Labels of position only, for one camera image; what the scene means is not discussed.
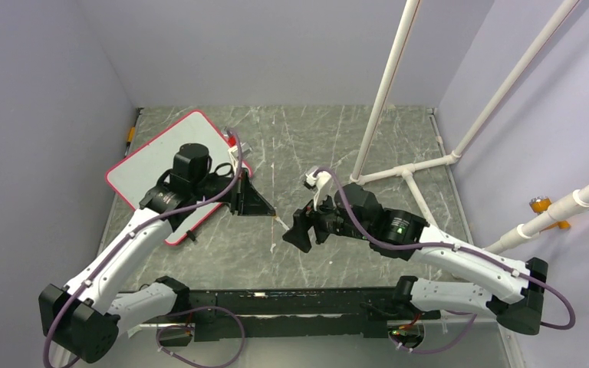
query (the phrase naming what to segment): white wall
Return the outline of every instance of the white wall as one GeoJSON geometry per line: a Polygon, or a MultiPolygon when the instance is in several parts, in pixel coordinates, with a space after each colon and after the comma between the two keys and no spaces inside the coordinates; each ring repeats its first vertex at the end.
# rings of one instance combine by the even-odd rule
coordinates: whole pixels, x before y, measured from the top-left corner
{"type": "MultiPolygon", "coordinates": [[[[560,1],[497,0],[439,105],[452,149],[560,1]]],[[[589,2],[581,2],[523,83],[454,166],[476,244],[529,220],[530,198],[561,198],[589,183],[589,2]]],[[[567,232],[550,230],[508,254],[550,263],[548,281],[574,304],[573,330],[522,337],[530,367],[589,366],[589,213],[567,232]]],[[[549,297],[544,319],[564,323],[549,297]]]]}
{"type": "MultiPolygon", "coordinates": [[[[137,106],[371,104],[405,1],[80,0],[137,106]]],[[[426,0],[390,98],[437,106],[493,0],[426,0]]]]}
{"type": "Polygon", "coordinates": [[[94,259],[133,118],[76,2],[0,0],[0,368],[41,366],[38,295],[94,259]]]}

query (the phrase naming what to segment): purple cable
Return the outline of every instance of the purple cable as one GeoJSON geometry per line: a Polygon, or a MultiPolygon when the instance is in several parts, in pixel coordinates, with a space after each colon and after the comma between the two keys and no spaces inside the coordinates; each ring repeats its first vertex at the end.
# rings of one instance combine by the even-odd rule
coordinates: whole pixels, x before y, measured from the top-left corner
{"type": "MultiPolygon", "coordinates": [[[[471,330],[471,327],[473,327],[473,323],[475,322],[475,319],[476,318],[477,318],[477,314],[473,314],[473,317],[471,317],[471,319],[469,320],[469,322],[466,323],[466,326],[464,326],[464,329],[462,330],[462,332],[460,332],[459,335],[457,335],[457,337],[455,337],[451,342],[447,343],[446,345],[444,345],[442,347],[438,347],[436,349],[431,349],[431,350],[414,350],[414,349],[410,349],[409,347],[404,347],[403,345],[401,345],[400,347],[403,348],[403,349],[405,349],[407,352],[412,353],[412,354],[436,354],[436,353],[442,353],[442,352],[450,349],[451,347],[454,347],[455,345],[457,345],[457,343],[459,341],[461,341],[464,338],[464,336],[466,336],[466,333],[468,333],[471,330]]],[[[398,348],[399,342],[396,341],[396,340],[394,340],[394,338],[391,337],[391,335],[390,335],[390,340],[398,348]]]]}
{"type": "MultiPolygon", "coordinates": [[[[408,245],[392,245],[392,244],[388,244],[388,243],[385,243],[383,241],[380,241],[380,240],[374,238],[373,236],[371,236],[367,232],[367,230],[365,230],[362,227],[360,222],[357,220],[354,212],[351,210],[351,206],[350,206],[349,200],[347,198],[347,193],[344,192],[344,189],[342,188],[342,182],[340,181],[340,178],[337,177],[337,174],[332,169],[322,166],[322,167],[318,168],[317,171],[315,171],[314,175],[316,176],[318,173],[321,173],[321,172],[326,172],[331,175],[331,178],[333,178],[333,181],[335,182],[335,185],[337,187],[337,191],[340,193],[340,198],[342,199],[342,203],[344,203],[344,207],[347,209],[347,214],[349,215],[351,222],[353,222],[353,224],[357,228],[357,230],[367,240],[369,240],[369,242],[375,244],[378,247],[381,247],[383,249],[388,249],[391,251],[411,251],[411,250],[420,249],[423,247],[438,247],[438,248],[452,249],[452,245],[447,244],[447,243],[428,242],[428,243],[416,243],[416,244],[408,244],[408,245]]],[[[468,253],[470,255],[475,255],[476,257],[480,257],[486,261],[489,261],[509,273],[512,273],[515,270],[513,267],[510,267],[510,266],[498,261],[497,259],[495,259],[493,257],[489,257],[488,255],[485,255],[479,251],[476,251],[475,249],[461,247],[459,250],[463,251],[465,253],[468,253]]],[[[533,284],[538,285],[541,288],[544,288],[547,291],[550,291],[555,297],[557,297],[564,304],[565,308],[568,310],[568,316],[570,319],[567,324],[551,324],[549,322],[541,322],[541,326],[554,328],[556,330],[570,330],[574,326],[574,323],[576,321],[576,317],[574,315],[574,308],[572,307],[572,304],[570,303],[570,301],[563,294],[561,294],[559,291],[554,289],[552,286],[544,283],[541,280],[538,280],[537,278],[533,278],[532,276],[530,276],[528,274],[520,273],[518,276],[520,278],[523,278],[523,279],[533,283],[533,284]]]]}
{"type": "Polygon", "coordinates": [[[164,328],[162,328],[161,330],[159,330],[159,332],[156,333],[156,345],[159,347],[159,349],[161,351],[163,351],[164,353],[172,356],[173,358],[180,360],[186,364],[189,364],[190,366],[194,366],[195,368],[225,368],[226,366],[230,366],[232,365],[236,360],[238,360],[238,358],[240,357],[240,353],[242,353],[242,349],[245,347],[245,328],[242,326],[242,323],[240,321],[240,318],[238,318],[238,316],[236,316],[235,314],[233,314],[230,310],[225,309],[223,307],[218,307],[218,306],[208,306],[208,307],[197,307],[197,308],[193,308],[193,309],[189,309],[189,310],[185,310],[183,312],[177,312],[177,313],[172,313],[172,314],[167,314],[166,317],[176,317],[176,316],[183,316],[184,314],[190,314],[190,313],[195,313],[197,311],[204,311],[204,310],[209,310],[209,309],[216,309],[218,311],[223,311],[225,313],[227,313],[229,316],[231,316],[235,322],[238,324],[238,327],[240,327],[240,347],[238,348],[238,352],[236,352],[236,354],[233,356],[232,359],[230,359],[227,363],[224,364],[220,364],[219,366],[203,366],[201,364],[195,363],[191,360],[186,359],[185,357],[179,355],[179,354],[175,354],[174,352],[166,349],[165,347],[161,346],[161,342],[160,342],[160,338],[161,338],[161,334],[166,331],[166,330],[173,330],[176,328],[181,328],[183,329],[184,326],[180,326],[180,325],[170,325],[170,326],[166,326],[164,328]]]}
{"type": "MultiPolygon", "coordinates": [[[[76,291],[69,297],[67,302],[64,303],[64,305],[62,306],[62,308],[58,312],[58,315],[55,316],[55,319],[51,323],[51,326],[48,328],[48,333],[46,334],[46,340],[44,340],[43,362],[44,362],[45,368],[54,368],[51,365],[51,361],[48,359],[48,355],[51,352],[51,342],[53,340],[53,336],[55,335],[55,331],[57,330],[58,325],[60,324],[60,320],[67,313],[67,310],[69,309],[71,304],[78,297],[80,297],[80,295],[87,288],[87,285],[85,284],[85,282],[93,281],[96,278],[96,275],[98,275],[103,270],[103,268],[105,268],[105,266],[107,266],[107,264],[112,260],[112,258],[114,258],[114,256],[116,256],[116,254],[118,254],[118,252],[121,250],[121,248],[127,243],[127,241],[132,238],[130,236],[130,233],[138,234],[141,230],[143,230],[144,228],[146,228],[148,225],[152,224],[155,221],[163,220],[167,217],[170,217],[172,215],[177,215],[179,213],[190,212],[190,211],[192,211],[194,209],[198,209],[199,207],[202,207],[204,205],[208,205],[209,203],[216,202],[218,199],[222,198],[225,194],[227,194],[235,186],[235,184],[238,182],[238,179],[240,178],[240,175],[242,174],[242,148],[241,148],[240,138],[238,137],[238,134],[234,130],[229,129],[229,128],[227,129],[227,133],[230,134],[231,136],[233,136],[235,139],[235,146],[238,149],[238,163],[239,163],[238,167],[236,168],[235,174],[232,178],[232,181],[229,183],[229,185],[226,186],[226,188],[224,188],[220,193],[218,193],[217,195],[214,195],[213,197],[211,197],[205,201],[196,203],[195,205],[189,205],[189,206],[183,207],[181,209],[175,209],[172,211],[164,212],[161,215],[157,215],[157,216],[141,223],[141,225],[138,225],[131,232],[128,232],[127,234],[125,234],[125,236],[112,248],[112,250],[109,252],[109,254],[107,254],[107,256],[103,259],[103,261],[98,266],[96,266],[94,268],[94,270],[89,274],[89,276],[87,277],[87,280],[82,281],[82,284],[80,285],[80,287],[78,287],[78,289],[76,289],[76,291]]],[[[67,363],[67,365],[63,366],[62,368],[69,368],[69,367],[73,366],[78,361],[78,359],[79,358],[76,356],[72,361],[67,363]]]]}
{"type": "Polygon", "coordinates": [[[457,312],[457,311],[454,311],[454,310],[448,310],[446,312],[448,312],[450,314],[455,314],[456,316],[468,316],[469,314],[472,314],[472,313],[469,313],[469,312],[457,312]]]}

